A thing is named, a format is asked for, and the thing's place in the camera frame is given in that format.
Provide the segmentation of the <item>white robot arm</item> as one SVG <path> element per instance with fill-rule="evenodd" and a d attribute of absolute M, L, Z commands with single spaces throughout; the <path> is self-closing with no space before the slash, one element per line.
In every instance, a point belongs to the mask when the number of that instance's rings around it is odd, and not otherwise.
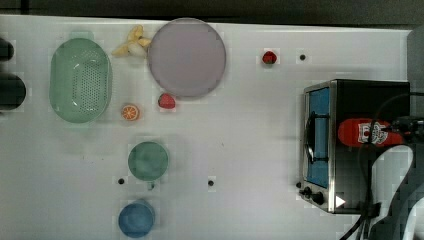
<path fill-rule="evenodd" d="M 423 118 L 400 117 L 389 129 L 412 148 L 412 163 L 391 199 L 388 213 L 370 230 L 369 240 L 403 240 L 413 207 L 423 199 Z"/>

